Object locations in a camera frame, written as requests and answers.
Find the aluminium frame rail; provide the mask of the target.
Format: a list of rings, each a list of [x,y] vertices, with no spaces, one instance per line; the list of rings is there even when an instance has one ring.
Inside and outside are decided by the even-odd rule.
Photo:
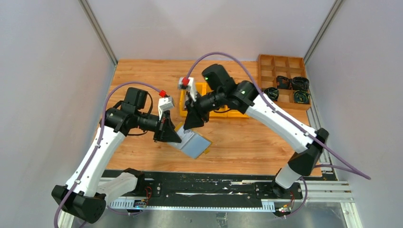
[[[229,188],[213,192],[179,192],[167,185],[148,183],[150,190],[144,196],[123,195],[108,203],[102,211],[111,208],[116,214],[125,209],[126,216],[145,210],[183,210],[217,212],[271,212],[274,221],[295,217],[308,203],[340,203],[349,228],[361,228],[357,208],[340,181],[323,183],[299,180],[288,194],[277,198],[268,191],[270,181],[243,180],[230,183]]]

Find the wooden compartment tray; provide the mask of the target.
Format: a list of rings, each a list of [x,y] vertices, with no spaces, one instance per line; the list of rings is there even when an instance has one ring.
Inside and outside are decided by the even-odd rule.
[[[260,54],[257,61],[258,84],[279,107],[311,108],[310,83],[302,57]]]

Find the yellow three-compartment bin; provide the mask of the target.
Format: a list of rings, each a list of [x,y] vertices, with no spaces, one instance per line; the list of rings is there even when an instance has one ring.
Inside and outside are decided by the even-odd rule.
[[[207,83],[196,83],[197,92],[200,95],[205,95],[212,90],[207,85]],[[180,92],[180,101],[179,101],[179,114],[181,117],[187,116],[187,108],[185,106],[185,102],[188,100],[187,92]],[[213,110],[210,112],[210,118],[249,118],[248,115],[242,114],[237,110],[230,110],[227,106],[223,106],[218,110]]]

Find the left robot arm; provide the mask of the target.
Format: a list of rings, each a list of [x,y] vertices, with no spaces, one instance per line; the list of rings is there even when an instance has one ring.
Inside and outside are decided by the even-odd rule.
[[[112,155],[132,129],[138,128],[143,134],[153,132],[155,142],[181,143],[170,117],[173,98],[164,91],[159,95],[157,115],[151,113],[152,109],[141,112],[150,94],[134,87],[128,88],[124,100],[104,112],[84,160],[65,185],[56,185],[52,190],[61,211],[93,224],[112,201],[124,194],[150,199],[152,188],[146,185],[141,171],[127,168],[106,184],[99,185],[99,181]]]

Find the white VIP credit card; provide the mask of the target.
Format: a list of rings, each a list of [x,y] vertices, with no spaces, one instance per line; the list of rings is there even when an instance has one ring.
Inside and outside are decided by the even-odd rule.
[[[182,150],[185,145],[196,135],[193,130],[185,130],[182,126],[176,131],[179,135],[181,142],[169,142],[168,144],[178,150]]]

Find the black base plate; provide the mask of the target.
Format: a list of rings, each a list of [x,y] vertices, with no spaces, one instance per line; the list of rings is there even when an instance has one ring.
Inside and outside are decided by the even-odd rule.
[[[336,180],[334,174],[305,177],[289,190],[273,190],[273,176],[206,173],[146,172],[145,189],[141,194],[126,193],[111,207],[135,209],[144,207],[174,209],[257,209],[262,201],[290,202],[304,197],[305,184]]]

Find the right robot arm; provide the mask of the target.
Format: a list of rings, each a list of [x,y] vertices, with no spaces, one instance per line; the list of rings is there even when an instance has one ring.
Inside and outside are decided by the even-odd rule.
[[[302,176],[309,176],[321,156],[329,132],[307,126],[271,101],[250,81],[236,83],[226,69],[213,64],[202,76],[211,91],[200,95],[193,78],[182,77],[178,87],[188,91],[185,130],[203,127],[210,112],[228,107],[252,117],[281,136],[294,150],[288,163],[276,174],[272,189],[276,193],[288,190]]]

